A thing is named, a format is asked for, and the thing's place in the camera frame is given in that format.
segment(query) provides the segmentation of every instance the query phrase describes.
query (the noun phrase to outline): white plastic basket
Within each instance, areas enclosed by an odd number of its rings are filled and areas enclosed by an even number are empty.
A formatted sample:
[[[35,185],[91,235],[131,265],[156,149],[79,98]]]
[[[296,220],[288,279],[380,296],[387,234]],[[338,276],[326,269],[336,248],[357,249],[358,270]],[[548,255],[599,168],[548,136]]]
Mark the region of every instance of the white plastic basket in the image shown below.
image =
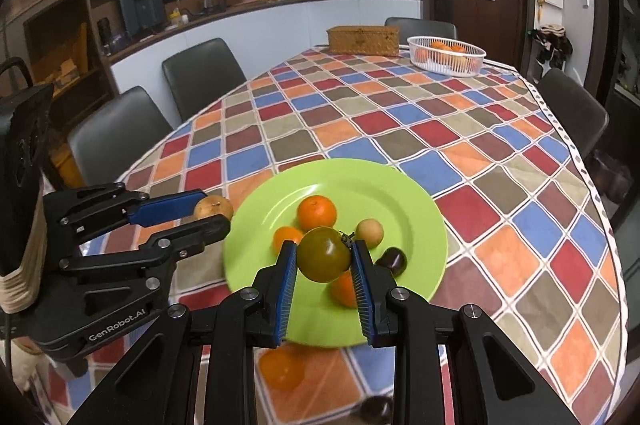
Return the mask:
[[[409,52],[411,63],[425,71],[439,72],[457,78],[471,78],[477,76],[482,69],[482,62],[486,52],[482,49],[461,42],[460,40],[443,39],[441,37],[409,37]],[[465,52],[446,51],[430,47],[434,42],[440,42],[448,48],[461,46]]]

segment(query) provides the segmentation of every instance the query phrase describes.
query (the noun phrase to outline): dining table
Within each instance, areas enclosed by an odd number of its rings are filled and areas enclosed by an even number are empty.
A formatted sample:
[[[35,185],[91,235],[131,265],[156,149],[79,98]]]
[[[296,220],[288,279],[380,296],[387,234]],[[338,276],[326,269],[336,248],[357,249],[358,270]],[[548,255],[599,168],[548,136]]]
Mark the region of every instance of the dining table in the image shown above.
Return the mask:
[[[486,60],[477,76],[453,78],[413,66],[404,49],[398,56],[367,56],[315,47],[209,105],[122,181],[151,198],[200,188],[225,196],[237,210],[277,174],[332,158],[395,167],[423,188],[447,233],[446,270],[430,302],[452,309],[479,305],[582,425],[604,422],[620,395],[626,353],[616,243],[577,148],[514,68]],[[136,249],[154,232],[179,224],[121,227],[85,252]],[[223,245],[178,262],[171,303],[196,310],[228,296]],[[414,253],[429,252],[416,246]],[[91,354],[82,378],[65,381],[53,365],[39,368],[42,398],[61,423],[146,327]],[[282,347],[302,359],[305,376],[283,391],[269,387],[256,368],[261,425],[360,423],[355,410],[365,398],[393,392],[393,348]],[[256,362],[263,353],[255,351]],[[208,361],[205,350],[199,424]],[[452,425],[442,346],[440,361]]]

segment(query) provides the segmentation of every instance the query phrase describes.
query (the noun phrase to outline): gray chair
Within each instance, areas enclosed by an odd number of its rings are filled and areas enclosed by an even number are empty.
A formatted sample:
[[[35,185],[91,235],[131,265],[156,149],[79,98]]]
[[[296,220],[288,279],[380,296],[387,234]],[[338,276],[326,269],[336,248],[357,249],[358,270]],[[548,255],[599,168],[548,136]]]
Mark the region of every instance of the gray chair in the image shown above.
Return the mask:
[[[84,183],[91,186],[117,180],[171,130],[138,85],[105,103],[71,131],[68,141]]]
[[[586,157],[607,128],[607,111],[584,87],[560,69],[549,69],[537,88],[575,143],[580,156]]]
[[[437,20],[411,19],[406,17],[389,17],[385,26],[400,28],[400,43],[406,44],[409,37],[443,37],[458,40],[458,30],[453,24]]]
[[[208,40],[162,63],[182,121],[214,103],[246,78],[223,39]]]

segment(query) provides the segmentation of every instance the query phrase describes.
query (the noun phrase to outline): wicker box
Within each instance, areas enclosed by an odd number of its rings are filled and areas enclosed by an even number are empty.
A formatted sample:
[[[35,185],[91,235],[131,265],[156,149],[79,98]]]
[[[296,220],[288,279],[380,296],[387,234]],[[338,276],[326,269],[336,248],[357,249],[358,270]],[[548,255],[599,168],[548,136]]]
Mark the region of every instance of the wicker box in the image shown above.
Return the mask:
[[[328,29],[329,52],[338,55],[398,56],[398,27],[336,26]]]

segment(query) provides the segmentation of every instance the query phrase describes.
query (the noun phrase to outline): green plate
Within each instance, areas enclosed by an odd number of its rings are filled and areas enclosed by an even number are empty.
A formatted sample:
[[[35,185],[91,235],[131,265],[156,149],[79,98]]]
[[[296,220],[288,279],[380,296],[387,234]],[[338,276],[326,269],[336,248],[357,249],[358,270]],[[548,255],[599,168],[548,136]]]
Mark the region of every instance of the green plate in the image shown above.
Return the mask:
[[[334,228],[351,233],[363,219],[382,223],[385,238],[371,252],[375,261],[389,246],[407,255],[396,279],[425,299],[436,291],[447,263],[444,220],[424,189],[395,167],[355,159],[319,160],[293,167],[256,188],[242,203],[225,239],[225,276],[231,291],[251,286],[256,272],[275,263],[273,232],[296,225],[302,199],[321,194],[338,211]],[[333,302],[328,284],[298,272],[287,340],[319,347],[366,342],[358,311]]]

